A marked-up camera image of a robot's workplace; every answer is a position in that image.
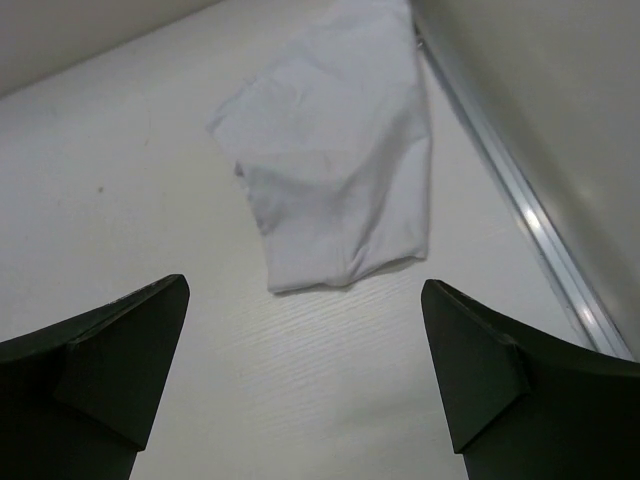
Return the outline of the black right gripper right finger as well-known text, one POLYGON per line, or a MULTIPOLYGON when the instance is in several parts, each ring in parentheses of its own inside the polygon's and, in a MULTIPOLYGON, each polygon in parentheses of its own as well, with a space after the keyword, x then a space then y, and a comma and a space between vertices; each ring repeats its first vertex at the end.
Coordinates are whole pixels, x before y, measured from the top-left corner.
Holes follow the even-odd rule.
POLYGON ((636 479, 639 366, 425 282, 426 335, 471 479, 636 479))

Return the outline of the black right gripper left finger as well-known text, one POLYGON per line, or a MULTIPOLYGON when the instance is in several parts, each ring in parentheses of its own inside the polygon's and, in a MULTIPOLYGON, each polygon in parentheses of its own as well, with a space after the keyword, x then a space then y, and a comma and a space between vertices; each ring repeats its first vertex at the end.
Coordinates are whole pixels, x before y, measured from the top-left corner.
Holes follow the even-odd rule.
POLYGON ((187 280, 1 344, 1 476, 127 479, 146 449, 184 325, 187 280))

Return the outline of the white skirt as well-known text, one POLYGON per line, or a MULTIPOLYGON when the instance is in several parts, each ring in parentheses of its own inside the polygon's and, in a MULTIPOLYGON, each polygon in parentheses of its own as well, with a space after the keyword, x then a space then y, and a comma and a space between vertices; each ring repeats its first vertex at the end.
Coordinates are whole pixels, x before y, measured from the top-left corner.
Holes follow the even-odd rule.
POLYGON ((224 102, 273 294, 427 255, 431 128, 411 6, 339 1, 224 102))

